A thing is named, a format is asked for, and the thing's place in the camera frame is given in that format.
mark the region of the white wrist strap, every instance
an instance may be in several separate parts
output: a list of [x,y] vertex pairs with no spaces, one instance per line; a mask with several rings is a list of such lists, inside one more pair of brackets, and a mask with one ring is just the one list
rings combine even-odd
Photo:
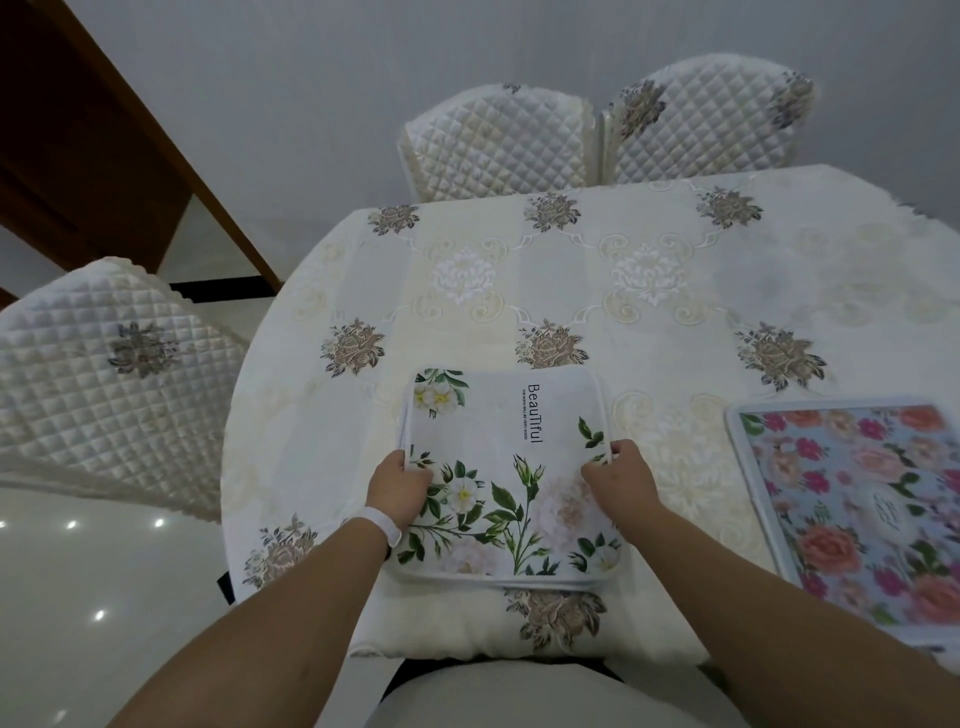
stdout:
[[376,508],[371,508],[369,505],[365,505],[356,514],[353,515],[355,519],[367,519],[372,523],[375,523],[380,527],[380,530],[383,531],[383,534],[387,537],[387,545],[390,548],[396,548],[396,545],[400,543],[400,539],[403,538],[403,534],[400,533],[400,529],[396,527],[394,520],[390,518],[383,511],[378,511]]

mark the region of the white wall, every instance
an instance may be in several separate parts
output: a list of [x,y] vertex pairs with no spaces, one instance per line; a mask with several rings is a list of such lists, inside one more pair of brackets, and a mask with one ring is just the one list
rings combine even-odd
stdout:
[[22,299],[62,275],[57,263],[0,225],[0,288]]
[[960,227],[960,6],[949,0],[67,0],[286,277],[351,210],[405,202],[400,125],[518,81],[602,108],[707,52],[823,85],[798,163],[827,162]]

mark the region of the round table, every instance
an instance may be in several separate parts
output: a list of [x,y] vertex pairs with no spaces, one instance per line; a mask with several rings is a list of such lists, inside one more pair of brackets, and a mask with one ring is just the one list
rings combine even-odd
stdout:
[[[960,415],[958,270],[954,231],[823,165],[354,212],[280,291],[233,395],[222,505],[237,598],[362,505],[430,362],[590,367],[612,437],[639,443],[662,500],[772,569],[725,406],[915,393]],[[777,337],[785,358],[763,344]],[[384,572],[351,643],[477,653],[706,657],[635,552],[596,594]]]

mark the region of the white quilted chair cover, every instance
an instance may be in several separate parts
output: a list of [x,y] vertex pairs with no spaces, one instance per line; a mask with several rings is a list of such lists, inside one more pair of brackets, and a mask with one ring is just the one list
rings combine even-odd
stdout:
[[246,342],[126,260],[0,312],[0,484],[220,519]]
[[807,77],[763,59],[668,65],[604,111],[603,184],[786,166],[816,93]]
[[404,125],[397,147],[422,203],[586,187],[599,175],[589,101],[525,85],[447,99]]

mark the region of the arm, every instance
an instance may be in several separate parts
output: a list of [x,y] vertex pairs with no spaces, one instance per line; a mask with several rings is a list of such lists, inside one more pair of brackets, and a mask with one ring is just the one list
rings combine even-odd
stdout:
[[[402,530],[420,512],[432,475],[405,473],[396,450],[373,474],[367,505]],[[386,555],[383,531],[347,521],[178,652],[109,728],[313,726]]]
[[943,726],[960,684],[932,660],[720,546],[668,510],[630,440],[583,475],[723,669],[771,726]]

